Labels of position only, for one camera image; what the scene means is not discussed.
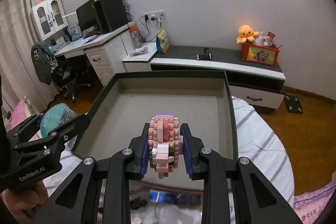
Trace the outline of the person's left hand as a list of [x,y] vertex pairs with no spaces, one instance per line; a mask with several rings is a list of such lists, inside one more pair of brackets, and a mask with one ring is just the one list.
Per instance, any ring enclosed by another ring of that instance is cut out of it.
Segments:
[[27,216],[25,211],[42,206],[48,198],[49,194],[43,181],[37,182],[35,190],[13,193],[6,189],[1,193],[1,199],[18,223],[30,223],[31,217]]

